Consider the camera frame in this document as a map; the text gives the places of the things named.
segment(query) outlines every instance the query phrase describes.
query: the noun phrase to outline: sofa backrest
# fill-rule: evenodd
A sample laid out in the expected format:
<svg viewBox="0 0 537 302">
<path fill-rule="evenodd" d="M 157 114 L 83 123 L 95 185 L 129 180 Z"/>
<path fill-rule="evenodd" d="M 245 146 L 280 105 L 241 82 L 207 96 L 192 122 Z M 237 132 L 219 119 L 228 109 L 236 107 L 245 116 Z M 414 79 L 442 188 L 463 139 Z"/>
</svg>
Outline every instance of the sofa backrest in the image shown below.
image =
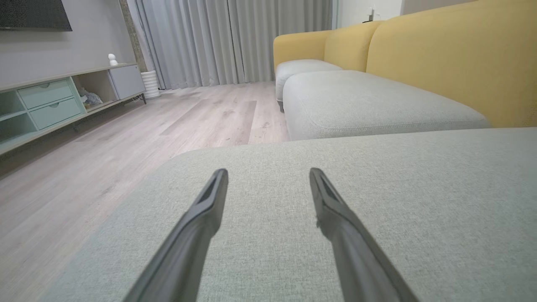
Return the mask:
<svg viewBox="0 0 537 302">
<path fill-rule="evenodd" d="M 494 127 L 537 126 L 537 1 L 390 19 L 373 34 L 366 70 L 465 104 Z"/>
<path fill-rule="evenodd" d="M 339 28 L 330 33 L 324 46 L 324 61 L 343 69 L 366 71 L 369 42 L 382 21 Z"/>
</svg>

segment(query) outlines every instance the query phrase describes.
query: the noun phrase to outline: wall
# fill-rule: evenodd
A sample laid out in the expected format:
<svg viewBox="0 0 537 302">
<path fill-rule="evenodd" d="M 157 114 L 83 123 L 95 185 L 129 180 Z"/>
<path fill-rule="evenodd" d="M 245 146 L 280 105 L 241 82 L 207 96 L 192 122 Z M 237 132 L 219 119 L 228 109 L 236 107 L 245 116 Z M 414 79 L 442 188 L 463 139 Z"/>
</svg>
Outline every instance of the wall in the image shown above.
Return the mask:
<svg viewBox="0 0 537 302">
<path fill-rule="evenodd" d="M 403 0 L 401 14 L 407 15 L 418 11 L 431 10 L 472 1 L 475 0 Z"/>
<path fill-rule="evenodd" d="M 401 13 L 401 0 L 339 0 L 339 2 L 342 27 L 368 21 L 368 8 L 372 7 L 376 8 L 374 20 L 387 20 Z"/>
<path fill-rule="evenodd" d="M 0 31 L 0 86 L 135 62 L 118 1 L 63 0 L 72 32 Z"/>
</svg>

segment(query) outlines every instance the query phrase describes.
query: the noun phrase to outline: sofa cushion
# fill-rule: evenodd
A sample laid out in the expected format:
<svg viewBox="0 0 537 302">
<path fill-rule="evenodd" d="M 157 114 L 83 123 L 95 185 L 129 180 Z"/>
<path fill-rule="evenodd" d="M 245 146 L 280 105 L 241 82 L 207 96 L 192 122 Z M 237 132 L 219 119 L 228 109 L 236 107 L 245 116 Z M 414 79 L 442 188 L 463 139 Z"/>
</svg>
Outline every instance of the sofa cushion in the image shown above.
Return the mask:
<svg viewBox="0 0 537 302">
<path fill-rule="evenodd" d="M 283 100 L 284 84 L 292 75 L 326 70 L 341 70 L 341 67 L 321 60 L 295 60 L 279 64 L 276 69 L 276 99 Z"/>
<path fill-rule="evenodd" d="M 537 1 L 457 2 L 468 3 L 383 22 L 367 72 L 468 105 L 493 127 L 537 126 Z"/>
<path fill-rule="evenodd" d="M 346 70 L 365 72 L 371 37 L 382 22 L 360 23 L 332 31 L 326 38 L 324 61 Z"/>
<path fill-rule="evenodd" d="M 338 301 L 315 227 L 323 169 L 421 301 L 534 301 L 537 129 L 370 135 L 204 149 L 164 163 L 43 301 L 121 301 L 212 172 L 229 171 L 199 301 Z"/>
<path fill-rule="evenodd" d="M 292 140 L 489 127 L 454 100 L 354 70 L 295 75 L 284 97 Z"/>
</svg>

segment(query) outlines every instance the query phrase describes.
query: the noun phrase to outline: gray sofa cushion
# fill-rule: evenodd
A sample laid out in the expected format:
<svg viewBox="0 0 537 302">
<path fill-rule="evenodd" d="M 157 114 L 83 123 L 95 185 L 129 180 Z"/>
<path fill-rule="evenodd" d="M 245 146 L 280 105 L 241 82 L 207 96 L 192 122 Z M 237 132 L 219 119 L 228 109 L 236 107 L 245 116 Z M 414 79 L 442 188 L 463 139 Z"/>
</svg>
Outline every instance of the gray sofa cushion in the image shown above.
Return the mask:
<svg viewBox="0 0 537 302">
<path fill-rule="evenodd" d="M 295 60 L 280 63 L 276 67 L 276 99 L 283 100 L 284 84 L 292 75 L 328 70 L 341 70 L 341 67 L 321 60 Z"/>
<path fill-rule="evenodd" d="M 370 135 L 204 149 L 149 176 L 43 301 L 120 301 L 217 168 L 222 225 L 198 299 L 341 300 L 315 227 L 324 170 L 422 301 L 537 298 L 537 128 Z"/>
<path fill-rule="evenodd" d="M 454 100 L 353 70 L 295 75 L 284 97 L 292 140 L 490 126 Z"/>
</svg>

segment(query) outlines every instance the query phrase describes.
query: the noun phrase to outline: plastic bag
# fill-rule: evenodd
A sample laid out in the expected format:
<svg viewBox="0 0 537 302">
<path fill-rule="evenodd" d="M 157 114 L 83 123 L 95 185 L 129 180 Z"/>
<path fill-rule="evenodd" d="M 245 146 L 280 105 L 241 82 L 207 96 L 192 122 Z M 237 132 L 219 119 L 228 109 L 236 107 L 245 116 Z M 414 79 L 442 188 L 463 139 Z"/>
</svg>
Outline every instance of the plastic bag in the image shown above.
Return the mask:
<svg viewBox="0 0 537 302">
<path fill-rule="evenodd" d="M 82 87 L 82 93 L 88 97 L 88 100 L 86 100 L 85 103 L 88 103 L 90 105 L 98 105 L 98 104 L 103 103 L 103 101 L 100 99 L 98 95 L 94 94 L 93 92 L 87 92 L 83 87 Z"/>
</svg>

